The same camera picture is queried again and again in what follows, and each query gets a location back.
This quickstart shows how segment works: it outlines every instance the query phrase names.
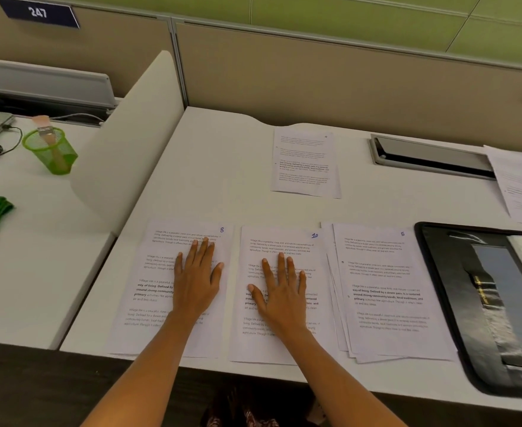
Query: brush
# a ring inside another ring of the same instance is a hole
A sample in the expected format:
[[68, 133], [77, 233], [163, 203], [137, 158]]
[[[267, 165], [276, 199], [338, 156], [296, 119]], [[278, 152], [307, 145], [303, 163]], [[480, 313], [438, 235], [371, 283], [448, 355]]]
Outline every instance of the brush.
[[[34, 117], [31, 120], [36, 124], [36, 127], [38, 128], [38, 134], [46, 142], [47, 145], [52, 147], [57, 144], [57, 136], [55, 135], [53, 127], [51, 127], [51, 123], [47, 115], [38, 115], [37, 117]], [[58, 172], [69, 172], [69, 165], [67, 164], [67, 162], [63, 158], [63, 155], [61, 154], [61, 151], [59, 151], [57, 147], [53, 147], [51, 149], [51, 156], [53, 157], [53, 162]]]

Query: hand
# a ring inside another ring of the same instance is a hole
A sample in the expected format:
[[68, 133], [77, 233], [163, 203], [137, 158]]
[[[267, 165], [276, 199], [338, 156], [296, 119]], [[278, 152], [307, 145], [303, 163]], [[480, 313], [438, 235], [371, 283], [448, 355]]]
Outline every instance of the hand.
[[293, 259], [288, 257], [287, 263], [288, 276], [285, 270], [285, 255], [282, 252], [279, 253], [277, 267], [279, 284], [277, 285], [269, 262], [263, 259], [263, 272], [269, 293], [268, 302], [265, 303], [263, 293], [257, 286], [249, 285], [247, 287], [257, 304], [259, 314], [283, 342], [295, 333], [307, 330], [307, 300], [305, 298], [307, 275], [301, 271], [297, 278]]
[[198, 240], [194, 240], [182, 269], [182, 252], [178, 253], [174, 264], [174, 296], [172, 313], [191, 324], [210, 306], [219, 291], [223, 262], [211, 270], [215, 244], [208, 246], [207, 237], [198, 250]]

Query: pen holder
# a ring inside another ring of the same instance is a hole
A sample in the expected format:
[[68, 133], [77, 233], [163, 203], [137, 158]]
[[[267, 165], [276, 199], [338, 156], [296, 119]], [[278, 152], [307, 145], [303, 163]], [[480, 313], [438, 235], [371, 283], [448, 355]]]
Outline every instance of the pen holder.
[[54, 175], [65, 175], [71, 172], [71, 166], [77, 158], [77, 153], [67, 142], [65, 132], [60, 128], [53, 128], [56, 142], [48, 144], [37, 130], [31, 131], [23, 137], [22, 144], [30, 150]]

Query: finger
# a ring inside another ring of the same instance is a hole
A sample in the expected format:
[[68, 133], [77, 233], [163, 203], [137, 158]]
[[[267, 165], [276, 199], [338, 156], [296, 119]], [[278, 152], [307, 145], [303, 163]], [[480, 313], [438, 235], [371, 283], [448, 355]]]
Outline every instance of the finger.
[[201, 265], [206, 266], [208, 269], [211, 268], [211, 261], [214, 259], [215, 243], [211, 243], [206, 253], [203, 255]]
[[286, 267], [289, 269], [289, 286], [296, 290], [296, 271], [294, 271], [294, 261], [290, 256], [286, 258]]
[[277, 286], [277, 283], [274, 281], [274, 275], [271, 271], [271, 266], [269, 265], [269, 261], [267, 261], [265, 258], [261, 261], [261, 264], [263, 266], [263, 273], [265, 274], [265, 282], [266, 282], [266, 289], [269, 291], [269, 294], [271, 291]]
[[286, 270], [285, 270], [285, 254], [279, 253], [279, 260], [277, 263], [277, 278], [279, 279], [279, 286], [286, 285]]
[[182, 252], [176, 256], [176, 262], [174, 263], [174, 277], [178, 277], [182, 273]]
[[214, 270], [211, 272], [210, 282], [212, 289], [215, 290], [215, 293], [219, 291], [219, 281], [222, 278], [223, 267], [223, 262], [220, 262], [218, 265], [215, 266]]
[[209, 243], [209, 240], [207, 239], [207, 237], [203, 237], [202, 245], [200, 245], [198, 253], [195, 254], [194, 265], [199, 266], [202, 263], [202, 258], [203, 258], [203, 255], [206, 254], [208, 243]]
[[197, 249], [198, 249], [198, 240], [194, 240], [194, 241], [192, 241], [188, 256], [186, 257], [186, 268], [188, 268], [191, 264], [194, 263], [195, 252]]
[[249, 289], [249, 292], [251, 292], [253, 301], [257, 304], [257, 310], [259, 310], [259, 313], [265, 313], [266, 303], [261, 290], [255, 285], [248, 285], [247, 288]]
[[303, 297], [307, 293], [307, 274], [304, 271], [301, 271], [299, 275], [298, 293]]

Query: white desk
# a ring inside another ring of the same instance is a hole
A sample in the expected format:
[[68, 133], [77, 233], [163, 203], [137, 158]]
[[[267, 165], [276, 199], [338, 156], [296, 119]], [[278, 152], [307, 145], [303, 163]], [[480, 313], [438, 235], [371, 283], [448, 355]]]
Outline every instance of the white desk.
[[[273, 127], [246, 115], [187, 108], [61, 349], [106, 355], [103, 348], [132, 259], [151, 218], [236, 226], [231, 265], [224, 271], [229, 288], [222, 356], [185, 358], [181, 365], [295, 381], [305, 380], [296, 366], [227, 360], [241, 225], [318, 228], [322, 220], [385, 226], [429, 221], [522, 229], [509, 218], [493, 181], [373, 165], [369, 133], [299, 127], [334, 131], [343, 199], [271, 192]], [[450, 361], [357, 365], [346, 357], [341, 362], [371, 391], [522, 410], [522, 399], [480, 393], [462, 366]]]
[[[56, 123], [80, 154], [97, 128]], [[17, 118], [24, 134], [35, 127]], [[14, 146], [18, 132], [2, 133]], [[114, 239], [100, 218], [20, 145], [0, 157], [0, 196], [15, 208], [0, 221], [0, 343], [55, 349]]]

